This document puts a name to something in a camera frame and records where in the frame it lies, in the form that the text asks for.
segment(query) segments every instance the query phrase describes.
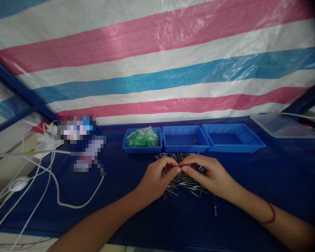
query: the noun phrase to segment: striped tarp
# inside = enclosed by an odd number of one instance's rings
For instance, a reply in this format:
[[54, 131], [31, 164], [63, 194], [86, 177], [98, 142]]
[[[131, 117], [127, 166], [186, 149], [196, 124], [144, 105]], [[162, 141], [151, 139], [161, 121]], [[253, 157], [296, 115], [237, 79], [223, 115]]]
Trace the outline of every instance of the striped tarp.
[[0, 61], [56, 114], [100, 125], [277, 112], [315, 84], [315, 13], [305, 0], [1, 0]]

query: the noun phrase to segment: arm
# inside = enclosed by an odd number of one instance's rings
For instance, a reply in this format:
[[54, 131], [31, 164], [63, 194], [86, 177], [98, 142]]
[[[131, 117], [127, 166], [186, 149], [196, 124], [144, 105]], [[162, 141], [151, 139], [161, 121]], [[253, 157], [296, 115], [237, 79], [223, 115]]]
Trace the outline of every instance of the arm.
[[[199, 164], [208, 172], [206, 176], [191, 165]], [[240, 207], [255, 220], [265, 223], [273, 218], [268, 203], [239, 185], [215, 158], [191, 154], [180, 165], [182, 170], [213, 194]], [[315, 242], [315, 228], [310, 224], [272, 205], [276, 218], [263, 226], [292, 251], [308, 251]]]
[[[172, 168], [161, 177], [166, 165]], [[82, 220], [55, 242], [48, 252], [99, 252], [125, 221], [158, 199], [180, 171], [177, 162], [169, 157], [150, 164], [135, 190]]]

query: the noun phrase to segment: clear plastic container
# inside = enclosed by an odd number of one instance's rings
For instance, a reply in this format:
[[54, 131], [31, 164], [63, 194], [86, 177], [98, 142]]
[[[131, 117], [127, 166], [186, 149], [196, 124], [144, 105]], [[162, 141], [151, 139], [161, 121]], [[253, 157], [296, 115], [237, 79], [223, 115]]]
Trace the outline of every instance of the clear plastic container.
[[315, 132], [285, 115], [253, 114], [251, 119], [275, 138], [315, 138]]

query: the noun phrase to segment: blue stripe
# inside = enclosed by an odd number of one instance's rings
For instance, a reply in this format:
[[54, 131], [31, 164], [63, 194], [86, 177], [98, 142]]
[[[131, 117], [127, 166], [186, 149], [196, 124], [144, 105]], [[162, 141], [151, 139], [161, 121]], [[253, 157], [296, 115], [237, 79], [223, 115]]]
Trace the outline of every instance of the blue stripe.
[[23, 101], [20, 97], [13, 95], [12, 97], [0, 102], [0, 116], [8, 120], [28, 108], [30, 108], [30, 106], [25, 103], [25, 101]]
[[89, 96], [128, 94], [197, 83], [245, 79], [279, 79], [302, 69], [315, 69], [315, 47], [265, 52], [123, 78], [68, 82], [33, 91], [46, 103]]
[[49, 0], [0, 0], [0, 19], [48, 1]]

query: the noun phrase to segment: left hand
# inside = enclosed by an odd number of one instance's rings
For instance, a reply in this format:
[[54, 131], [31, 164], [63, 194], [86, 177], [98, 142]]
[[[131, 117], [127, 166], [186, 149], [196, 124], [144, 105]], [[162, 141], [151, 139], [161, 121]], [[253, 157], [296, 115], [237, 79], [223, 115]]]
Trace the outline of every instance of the left hand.
[[[162, 177], [162, 170], [165, 166], [168, 167], [169, 171]], [[150, 204], [160, 198], [173, 178], [180, 172], [179, 164], [170, 157], [163, 157], [151, 163], [136, 188], [136, 191], [141, 196], [141, 200], [145, 199]]]

